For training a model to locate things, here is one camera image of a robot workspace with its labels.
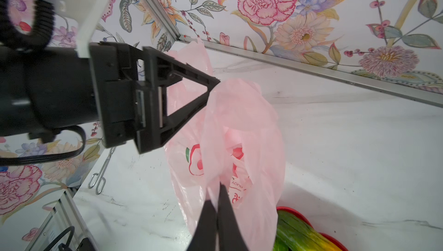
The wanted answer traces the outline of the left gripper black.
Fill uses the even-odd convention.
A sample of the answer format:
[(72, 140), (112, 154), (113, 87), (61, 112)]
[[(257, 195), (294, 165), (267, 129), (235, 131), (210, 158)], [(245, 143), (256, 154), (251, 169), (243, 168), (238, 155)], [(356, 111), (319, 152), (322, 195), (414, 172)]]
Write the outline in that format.
[[(133, 140), (140, 154), (151, 152), (173, 138), (207, 104), (215, 77), (152, 47), (143, 51), (125, 43), (91, 43), (90, 70), (104, 145)], [(147, 87), (138, 85), (137, 61), (143, 59)], [(183, 79), (207, 91), (168, 115), (166, 88)]]

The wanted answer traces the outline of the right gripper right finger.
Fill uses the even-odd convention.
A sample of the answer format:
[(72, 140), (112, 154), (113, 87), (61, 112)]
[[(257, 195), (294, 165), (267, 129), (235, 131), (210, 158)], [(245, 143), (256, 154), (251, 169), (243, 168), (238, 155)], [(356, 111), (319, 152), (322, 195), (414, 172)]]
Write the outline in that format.
[(220, 251), (248, 251), (223, 184), (220, 184), (217, 221)]

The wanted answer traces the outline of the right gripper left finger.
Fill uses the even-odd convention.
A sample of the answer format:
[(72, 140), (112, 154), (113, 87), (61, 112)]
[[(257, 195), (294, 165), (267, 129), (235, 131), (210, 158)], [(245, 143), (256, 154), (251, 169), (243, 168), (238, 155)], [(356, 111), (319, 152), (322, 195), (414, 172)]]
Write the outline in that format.
[(217, 234), (217, 211), (211, 200), (206, 200), (187, 251), (215, 251)]

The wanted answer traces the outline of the green yellow mango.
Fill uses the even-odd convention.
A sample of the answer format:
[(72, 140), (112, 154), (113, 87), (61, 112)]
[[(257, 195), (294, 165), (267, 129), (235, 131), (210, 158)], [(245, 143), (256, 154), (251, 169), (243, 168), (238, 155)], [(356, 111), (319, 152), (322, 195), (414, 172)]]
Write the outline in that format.
[(341, 251), (341, 249), (293, 213), (278, 210), (273, 251)]

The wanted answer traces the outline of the pink plastic bag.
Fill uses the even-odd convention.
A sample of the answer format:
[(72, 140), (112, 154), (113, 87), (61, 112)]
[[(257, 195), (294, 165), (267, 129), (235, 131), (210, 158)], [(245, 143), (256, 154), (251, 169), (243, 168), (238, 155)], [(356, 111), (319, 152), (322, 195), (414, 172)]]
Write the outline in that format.
[(165, 153), (191, 233), (204, 202), (217, 204), (224, 185), (248, 249), (273, 248), (286, 161), (278, 114), (258, 84), (222, 81), (208, 104), (165, 145)]

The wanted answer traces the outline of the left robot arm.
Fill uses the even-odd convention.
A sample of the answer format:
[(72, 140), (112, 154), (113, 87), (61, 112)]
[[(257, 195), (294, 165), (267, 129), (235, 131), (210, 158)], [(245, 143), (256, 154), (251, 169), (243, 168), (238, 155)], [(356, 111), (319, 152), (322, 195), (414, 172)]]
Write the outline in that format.
[[(218, 80), (154, 49), (92, 43), (110, 0), (33, 0), (33, 26), (18, 31), (1, 0), (1, 135), (53, 141), (98, 120), (103, 143), (160, 148), (207, 103)], [(167, 112), (167, 88), (187, 79), (207, 92)]]

